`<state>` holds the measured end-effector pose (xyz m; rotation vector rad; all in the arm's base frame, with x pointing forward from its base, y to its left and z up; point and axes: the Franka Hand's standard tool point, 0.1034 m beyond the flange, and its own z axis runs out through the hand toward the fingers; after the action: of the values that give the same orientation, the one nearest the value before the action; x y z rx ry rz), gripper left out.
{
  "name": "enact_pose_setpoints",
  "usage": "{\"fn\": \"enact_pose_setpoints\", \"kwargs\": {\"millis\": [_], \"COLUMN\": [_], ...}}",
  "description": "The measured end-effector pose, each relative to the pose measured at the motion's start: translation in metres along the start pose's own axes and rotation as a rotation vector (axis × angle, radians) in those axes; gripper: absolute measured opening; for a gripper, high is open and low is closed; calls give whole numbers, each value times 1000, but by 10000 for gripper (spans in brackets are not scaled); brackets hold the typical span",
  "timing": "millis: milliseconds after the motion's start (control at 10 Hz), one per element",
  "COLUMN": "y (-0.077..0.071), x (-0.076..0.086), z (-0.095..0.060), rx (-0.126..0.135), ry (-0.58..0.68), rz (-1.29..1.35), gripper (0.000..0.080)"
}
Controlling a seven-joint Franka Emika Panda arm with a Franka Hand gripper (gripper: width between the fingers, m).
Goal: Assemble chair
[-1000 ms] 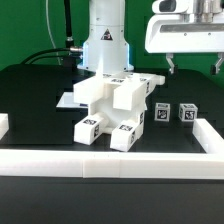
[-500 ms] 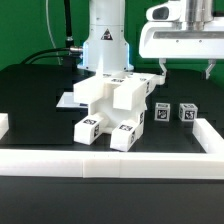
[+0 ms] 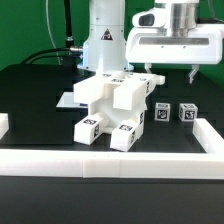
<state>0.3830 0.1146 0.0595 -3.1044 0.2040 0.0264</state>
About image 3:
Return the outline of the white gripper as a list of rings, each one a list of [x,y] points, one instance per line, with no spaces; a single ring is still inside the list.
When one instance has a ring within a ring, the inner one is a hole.
[[[197,24],[194,8],[153,8],[134,15],[132,23],[126,58],[145,63],[148,74],[152,64],[192,64],[192,84],[200,64],[222,59],[224,24]]]

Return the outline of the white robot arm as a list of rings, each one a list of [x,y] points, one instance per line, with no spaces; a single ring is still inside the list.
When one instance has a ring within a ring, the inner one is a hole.
[[[90,0],[89,37],[83,44],[81,69],[131,70],[135,63],[187,64],[193,77],[202,64],[223,55],[224,21],[196,20],[200,0],[154,0],[150,10],[132,17],[124,33],[125,0]]]

